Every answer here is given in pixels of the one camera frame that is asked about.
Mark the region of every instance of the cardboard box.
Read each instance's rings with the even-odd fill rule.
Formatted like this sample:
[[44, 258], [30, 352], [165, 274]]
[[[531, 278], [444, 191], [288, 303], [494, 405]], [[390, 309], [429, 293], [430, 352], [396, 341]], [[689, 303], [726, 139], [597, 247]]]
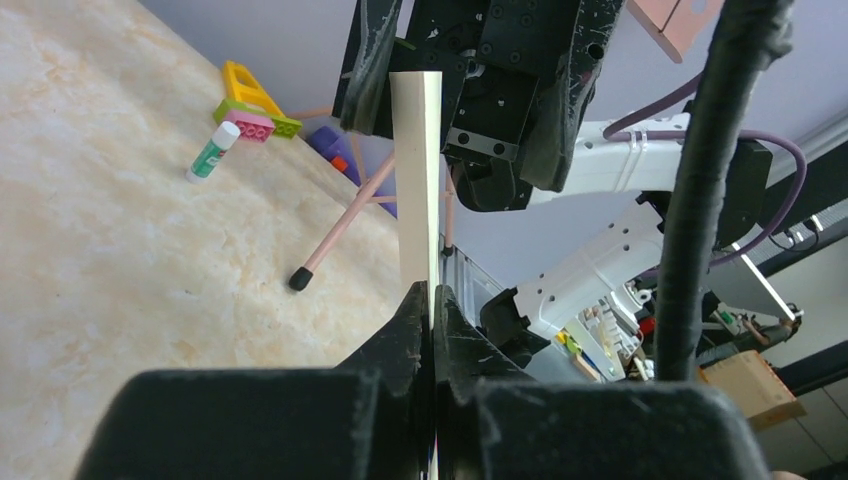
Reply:
[[804, 407], [755, 351], [742, 352], [703, 371], [707, 383], [723, 391], [754, 431], [806, 415]]

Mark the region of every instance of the marble tabletop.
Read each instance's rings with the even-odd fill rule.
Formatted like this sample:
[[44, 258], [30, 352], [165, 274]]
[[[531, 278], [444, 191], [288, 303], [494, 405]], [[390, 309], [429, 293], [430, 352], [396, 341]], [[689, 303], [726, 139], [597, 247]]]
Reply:
[[355, 193], [300, 139], [186, 182], [223, 95], [134, 1], [0, 3], [0, 478], [70, 478], [139, 371], [332, 365], [394, 312], [376, 205], [285, 287]]

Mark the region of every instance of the purple cable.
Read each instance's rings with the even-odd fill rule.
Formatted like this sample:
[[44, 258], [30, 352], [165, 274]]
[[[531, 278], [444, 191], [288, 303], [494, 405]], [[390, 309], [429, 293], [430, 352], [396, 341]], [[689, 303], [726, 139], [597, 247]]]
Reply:
[[681, 85], [677, 90], [669, 93], [663, 98], [657, 100], [656, 102], [642, 107], [639, 110], [625, 116], [621, 120], [616, 120], [610, 126], [604, 129], [604, 138], [607, 140], [612, 140], [613, 135], [624, 130], [625, 128], [635, 125], [642, 120], [647, 118], [651, 118], [654, 115], [662, 112], [663, 110], [669, 109], [678, 103], [685, 100], [690, 95], [694, 94], [698, 89], [698, 82], [701, 81], [701, 73], [695, 75], [692, 80]]
[[[646, 134], [649, 138], [653, 140], [682, 140], [686, 137], [686, 132], [679, 130], [648, 131]], [[717, 258], [711, 261], [710, 267], [723, 265], [736, 258], [739, 258], [740, 256], [750, 252], [751, 249], [762, 243], [772, 233], [774, 233], [774, 231], [777, 230], [777, 226], [780, 225], [784, 218], [786, 218], [786, 215], [789, 213], [789, 210], [795, 204], [795, 200], [798, 199], [798, 195], [801, 193], [801, 188], [804, 186], [804, 180], [806, 180], [807, 178], [807, 160], [804, 157], [804, 152], [801, 151], [801, 147], [796, 145], [791, 140], [768, 132], [744, 129], [739, 132], [739, 138], [743, 140], [760, 140], [763, 142], [777, 145], [778, 147], [781, 147], [788, 151], [795, 159], [795, 178], [792, 179], [792, 186], [789, 188], [789, 193], [786, 195], [786, 198], [783, 199], [783, 203], [780, 205], [780, 209], [778, 209], [777, 213], [774, 214], [774, 217], [772, 217], [771, 221], [765, 227], [763, 227], [763, 231], [760, 232], [759, 235], [754, 237], [753, 240], [748, 242], [739, 250], [736, 250], [735, 252], [731, 252], [721, 258]], [[630, 133], [615, 133], [610, 135], [608, 140], [611, 142], [629, 142]], [[656, 272], [656, 270], [649, 270], [645, 273], [647, 275], [655, 275]]]

